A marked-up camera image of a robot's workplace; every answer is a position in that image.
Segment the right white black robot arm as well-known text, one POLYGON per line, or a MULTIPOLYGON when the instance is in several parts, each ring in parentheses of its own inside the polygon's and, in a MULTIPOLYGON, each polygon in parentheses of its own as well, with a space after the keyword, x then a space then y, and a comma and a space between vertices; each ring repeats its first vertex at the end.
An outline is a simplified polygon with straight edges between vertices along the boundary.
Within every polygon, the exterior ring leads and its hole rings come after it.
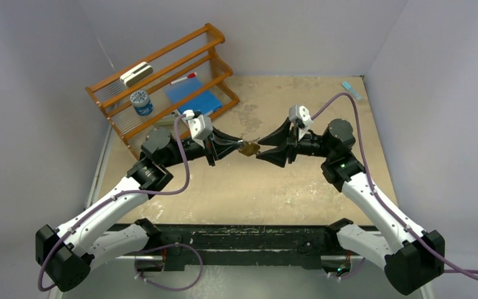
POLYGON ((381 233, 377 237, 349 221, 338 221, 324 237, 326 249, 361 255, 385 272, 395 290, 409 295, 444 273, 444 263, 432 254, 444 253, 444 237, 410 220, 368 178, 368 170, 352 152, 355 142, 352 125, 346 120, 332 120, 317 135, 286 119, 259 139, 258 144, 270 149, 256 157, 282 168, 299 154, 324 158, 321 169, 326 181, 355 203, 381 233))

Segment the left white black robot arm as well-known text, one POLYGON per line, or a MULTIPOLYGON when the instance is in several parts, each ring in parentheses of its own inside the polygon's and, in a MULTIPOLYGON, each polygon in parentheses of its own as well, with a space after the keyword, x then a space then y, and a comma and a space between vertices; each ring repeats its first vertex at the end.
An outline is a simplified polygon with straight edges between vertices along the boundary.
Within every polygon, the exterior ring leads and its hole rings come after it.
POLYGON ((187 168, 198 158, 205 158, 213 166, 245 144, 213 127, 194 128, 187 138, 164 128, 151 130, 141 146, 140 158, 107 195, 73 219, 57 227, 45 225, 35 233, 35 259, 40 265, 38 289, 67 292, 92 270, 125 254, 152 255, 182 247, 180 241, 166 239, 147 219, 136 220, 115 233, 109 233, 109 229, 154 196, 167 195, 166 186, 173 178, 170 166, 181 164, 187 168))

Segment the pale green roll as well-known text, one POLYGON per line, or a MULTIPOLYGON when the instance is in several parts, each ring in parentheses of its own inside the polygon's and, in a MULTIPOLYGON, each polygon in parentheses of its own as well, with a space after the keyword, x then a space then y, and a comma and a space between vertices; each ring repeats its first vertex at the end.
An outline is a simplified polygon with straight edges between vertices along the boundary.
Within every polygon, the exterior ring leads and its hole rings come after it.
POLYGON ((174 126, 177 117, 164 117, 157 122, 155 122, 155 126, 174 126))

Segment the red capped marker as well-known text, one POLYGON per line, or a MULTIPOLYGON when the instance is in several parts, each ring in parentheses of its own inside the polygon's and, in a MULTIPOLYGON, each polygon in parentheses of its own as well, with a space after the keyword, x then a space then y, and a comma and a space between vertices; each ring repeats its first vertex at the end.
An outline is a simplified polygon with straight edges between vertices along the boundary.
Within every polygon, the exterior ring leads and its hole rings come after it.
POLYGON ((191 79, 191 78, 195 78, 196 76, 197 76, 197 72, 192 72, 192 73, 190 73, 190 74, 188 74, 188 75, 186 75, 186 76, 183 76, 183 77, 181 77, 181 78, 178 78, 178 79, 175 79, 175 80, 171 81, 169 84, 170 84, 170 85, 175 85, 175 84, 180 83, 180 82, 183 82, 183 81, 185 81, 185 80, 188 80, 188 79, 191 79))

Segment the orange wooden rack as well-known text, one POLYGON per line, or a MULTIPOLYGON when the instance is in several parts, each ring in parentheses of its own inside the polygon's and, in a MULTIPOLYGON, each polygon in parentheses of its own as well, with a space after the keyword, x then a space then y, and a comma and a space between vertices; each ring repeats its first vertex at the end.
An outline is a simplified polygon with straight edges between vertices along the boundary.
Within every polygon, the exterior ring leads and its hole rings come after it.
POLYGON ((223 32, 206 23, 179 40, 86 87, 85 90, 126 149, 137 158, 146 132, 155 122, 204 92, 216 94, 222 105, 209 114, 211 119, 216 119, 239 104, 239 97, 225 83, 226 79, 233 75, 233 70, 220 58, 216 50, 217 46, 224 42, 223 32), (119 77, 140 62, 148 62, 154 72, 132 87, 125 87, 119 77), (173 87, 169 83, 192 72, 197 72, 196 79, 201 82, 201 87, 195 88, 177 103, 171 102, 166 95, 166 89, 173 87), (154 110, 148 116, 137 115, 131 106, 129 96, 137 90, 144 90, 151 96, 154 110))

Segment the light blue eraser block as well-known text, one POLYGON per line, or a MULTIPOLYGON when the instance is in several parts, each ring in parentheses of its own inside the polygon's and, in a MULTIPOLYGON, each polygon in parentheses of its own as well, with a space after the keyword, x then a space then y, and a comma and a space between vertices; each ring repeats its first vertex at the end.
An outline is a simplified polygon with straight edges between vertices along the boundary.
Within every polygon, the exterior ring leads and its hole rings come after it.
POLYGON ((357 91, 356 89, 353 88, 353 86, 351 86, 351 84, 349 84, 347 81, 343 81, 341 83, 341 86, 349 93, 351 94, 351 96, 357 100, 357 101, 361 101, 363 99, 363 96, 361 96, 357 91))

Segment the blue lidded jar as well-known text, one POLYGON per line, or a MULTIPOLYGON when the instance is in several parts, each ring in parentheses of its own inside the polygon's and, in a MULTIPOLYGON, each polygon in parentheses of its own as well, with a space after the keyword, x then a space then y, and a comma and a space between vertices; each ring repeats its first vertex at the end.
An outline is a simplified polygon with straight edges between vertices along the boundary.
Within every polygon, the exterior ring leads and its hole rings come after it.
POLYGON ((132 107, 139 116, 148 116, 153 111, 149 94, 144 90, 137 90, 129 96, 132 107))

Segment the white board eraser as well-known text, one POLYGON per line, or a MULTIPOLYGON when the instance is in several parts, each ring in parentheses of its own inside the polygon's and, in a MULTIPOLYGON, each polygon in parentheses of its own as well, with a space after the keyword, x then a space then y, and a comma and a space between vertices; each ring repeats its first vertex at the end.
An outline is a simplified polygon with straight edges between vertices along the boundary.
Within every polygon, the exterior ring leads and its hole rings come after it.
POLYGON ((119 77, 120 82, 127 88, 137 84, 154 72, 148 62, 140 62, 119 77))

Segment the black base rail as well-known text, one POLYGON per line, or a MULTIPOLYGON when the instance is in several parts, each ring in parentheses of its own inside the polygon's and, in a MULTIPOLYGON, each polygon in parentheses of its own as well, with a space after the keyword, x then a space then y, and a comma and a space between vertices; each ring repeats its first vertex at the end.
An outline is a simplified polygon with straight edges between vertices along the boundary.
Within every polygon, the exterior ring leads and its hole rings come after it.
POLYGON ((210 225, 153 224, 144 228, 151 236, 138 255, 165 259, 167 271, 186 265, 295 266, 306 270, 336 270, 336 257, 348 251, 335 240, 332 225, 210 225))

